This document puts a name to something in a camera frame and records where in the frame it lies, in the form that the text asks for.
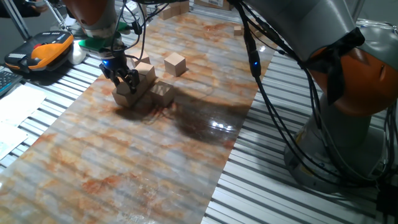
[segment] wooden block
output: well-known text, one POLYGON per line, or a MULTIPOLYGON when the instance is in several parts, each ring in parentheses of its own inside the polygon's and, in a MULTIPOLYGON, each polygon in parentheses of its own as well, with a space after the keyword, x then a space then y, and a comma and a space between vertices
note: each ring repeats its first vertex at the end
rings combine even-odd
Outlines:
POLYGON ((170 19, 172 17, 172 8, 170 6, 167 6, 165 9, 163 9, 162 12, 159 13, 159 17, 163 20, 170 19))
MULTIPOLYGON (((254 18, 252 18, 251 20, 255 23, 255 25, 259 26, 259 24, 257 23, 257 21, 254 18)), ((257 29, 254 26, 252 26, 250 23, 249 23, 249 28, 253 33, 255 33, 257 31, 257 29)))
POLYGON ((180 7, 179 6, 178 7, 172 7, 171 10, 172 10, 172 17, 178 16, 180 14, 180 7))
POLYGON ((159 81, 150 89, 152 102, 166 107, 174 99, 174 87, 168 83, 159 81))
POLYGON ((234 27, 234 36, 239 36, 243 34, 243 30, 241 26, 234 27))
MULTIPOLYGON (((257 21, 254 19, 254 18, 252 18, 251 19, 257 26, 259 26, 260 27, 260 25, 257 23, 257 21)), ((254 35, 256 36, 256 37, 261 37, 262 36, 262 33, 260 32, 260 31, 258 31, 254 26, 252 26, 251 24, 249 24, 249 28, 250 28, 250 30, 254 33, 254 35)))
POLYGON ((189 12, 189 1, 184 1, 180 3, 180 14, 189 12))
POLYGON ((169 4, 170 7, 180 7, 180 5, 181 5, 180 2, 173 2, 169 4))
POLYGON ((155 67, 153 65, 141 62, 137 65, 136 70, 140 75, 146 77, 148 84, 151 84, 155 80, 156 74, 155 67))
POLYGON ((164 65, 166 68, 166 72, 170 73, 175 77, 179 77, 187 70, 187 63, 185 61, 185 57, 175 52, 164 60, 164 65))
MULTIPOLYGON (((140 56, 141 56, 141 51, 139 50, 139 51, 137 51, 137 52, 134 52, 133 54, 131 54, 132 56, 135 56, 135 57, 137 57, 137 58, 139 58, 140 56)), ((130 58, 131 59, 131 64, 132 64, 132 66, 135 68, 135 67, 137 67, 137 65, 140 63, 140 62, 144 62, 144 63, 148 63, 148 64, 150 64, 150 60, 149 60, 149 56, 148 56, 148 54, 147 54, 147 52, 143 52, 142 53, 142 58, 141 58, 141 60, 137 60, 137 59, 135 59, 135 58, 130 58)))
POLYGON ((145 75, 139 75, 139 84, 135 94, 130 92, 130 88, 125 82, 121 82, 112 91, 113 98, 118 105, 131 107, 148 89, 148 81, 145 75))

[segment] white paper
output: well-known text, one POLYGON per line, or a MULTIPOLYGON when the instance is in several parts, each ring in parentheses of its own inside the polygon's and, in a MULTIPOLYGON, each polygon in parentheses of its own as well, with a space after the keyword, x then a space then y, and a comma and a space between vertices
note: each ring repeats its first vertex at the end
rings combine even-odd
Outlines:
POLYGON ((0 123, 0 160, 26 139, 27 134, 23 130, 0 123))
POLYGON ((67 18, 65 19, 65 25, 66 26, 72 26, 76 23, 76 19, 72 19, 68 14, 67 18))
POLYGON ((213 4, 219 7, 223 7, 224 0, 201 0, 205 3, 213 4))
POLYGON ((0 100, 0 122, 18 127, 41 105, 46 95, 21 85, 0 100))

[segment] keyboard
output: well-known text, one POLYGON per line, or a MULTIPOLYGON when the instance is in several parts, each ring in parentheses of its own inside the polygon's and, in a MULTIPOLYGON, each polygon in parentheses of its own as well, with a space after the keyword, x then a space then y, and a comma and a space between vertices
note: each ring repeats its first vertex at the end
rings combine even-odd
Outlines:
POLYGON ((12 72, 0 72, 0 96, 6 94, 14 85, 19 83, 22 79, 21 75, 16 75, 12 72))

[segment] tabletop surface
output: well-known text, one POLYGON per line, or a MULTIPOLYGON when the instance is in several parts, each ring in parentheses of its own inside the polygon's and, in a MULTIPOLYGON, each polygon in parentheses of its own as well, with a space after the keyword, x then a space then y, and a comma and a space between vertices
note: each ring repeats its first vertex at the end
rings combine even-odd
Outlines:
POLYGON ((200 223, 257 92, 235 25, 151 22, 145 50, 174 102, 159 108, 145 94, 122 108, 100 76, 2 173, 0 222, 200 223), (172 52, 187 59, 178 78, 164 72, 172 52))

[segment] green component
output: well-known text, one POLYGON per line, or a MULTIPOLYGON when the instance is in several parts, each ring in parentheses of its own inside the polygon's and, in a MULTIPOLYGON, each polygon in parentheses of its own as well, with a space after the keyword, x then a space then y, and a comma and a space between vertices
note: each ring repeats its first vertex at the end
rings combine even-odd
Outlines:
MULTIPOLYGON (((121 34, 117 32, 115 39, 119 38, 120 36, 121 34)), ((79 41, 79 46, 95 52, 101 52, 101 49, 109 47, 111 45, 111 42, 112 42, 112 37, 108 37, 105 39, 89 37, 85 40, 79 41)))
POLYGON ((126 30, 127 24, 125 22, 119 22, 118 31, 126 30))
POLYGON ((87 38, 79 41, 79 46, 85 49, 99 52, 107 43, 107 39, 87 38))

